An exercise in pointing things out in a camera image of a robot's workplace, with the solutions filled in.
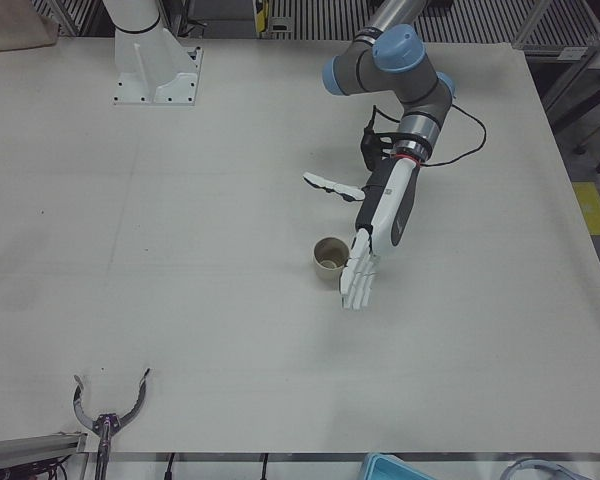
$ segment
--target metal rack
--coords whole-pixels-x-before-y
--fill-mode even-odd
[[[274,0],[272,17],[293,30],[276,39],[351,40],[373,14],[367,0]],[[508,42],[530,57],[556,60],[565,47],[592,47],[600,35],[582,0],[456,0],[431,8],[414,27],[428,42]]]
[[[60,24],[60,34],[79,37],[88,30],[98,0],[32,0],[36,11]]]

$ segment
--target black cable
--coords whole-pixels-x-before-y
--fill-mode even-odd
[[[381,117],[386,118],[387,120],[389,120],[390,122],[393,123],[400,123],[400,120],[398,120],[397,118],[393,118],[389,115],[387,115],[386,113],[384,113],[382,110],[380,110],[377,106],[373,106],[373,117],[375,118],[376,113],[378,113]]]
[[[269,462],[269,454],[265,453],[262,458],[262,475],[260,480],[267,480],[267,463]]]
[[[455,108],[456,110],[458,110],[460,113],[466,115],[467,117],[469,117],[471,120],[473,120],[474,122],[476,122],[478,125],[480,125],[480,128],[482,128],[482,141],[480,142],[480,145],[478,145],[476,148],[474,148],[473,150],[469,150],[468,152],[463,153],[462,155],[453,158],[451,160],[449,160],[448,162],[440,162],[440,163],[423,163],[422,166],[423,167],[442,167],[443,165],[451,165],[452,163],[456,163],[458,160],[464,158],[464,157],[468,157],[469,155],[473,155],[476,152],[479,152],[480,150],[482,150],[482,148],[485,146],[485,144],[487,143],[487,127],[485,126],[484,123],[482,123],[482,121],[477,118],[474,117],[473,115],[471,115],[470,113],[467,113],[466,111],[464,111],[463,109],[461,109],[460,107],[458,107],[457,105],[451,105],[452,108]]]
[[[171,480],[173,478],[173,474],[171,473],[171,467],[173,466],[173,459],[175,457],[175,452],[169,455],[169,464],[167,465],[167,471],[164,472],[164,480]]]

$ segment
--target blue plastic box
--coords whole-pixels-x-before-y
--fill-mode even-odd
[[[360,468],[358,480],[435,480],[411,468],[398,457],[370,453]]]

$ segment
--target robotic arm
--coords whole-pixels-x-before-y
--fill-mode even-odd
[[[340,278],[344,308],[358,310],[369,302],[379,258],[400,243],[413,208],[421,166],[429,160],[451,107],[452,80],[437,73],[422,41],[409,22],[428,0],[386,0],[347,50],[323,68],[326,89],[334,95],[391,90],[403,106],[398,131],[377,135],[365,128],[361,150],[371,176],[358,197],[364,197],[355,222],[356,236]],[[390,139],[390,143],[381,138]],[[383,149],[390,148],[388,157]],[[305,174],[312,186],[327,191],[333,182]],[[346,187],[339,184],[340,190]]]

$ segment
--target cup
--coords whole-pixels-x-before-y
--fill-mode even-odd
[[[348,259],[349,247],[339,238],[323,238],[313,247],[313,269],[327,282],[340,278]]]

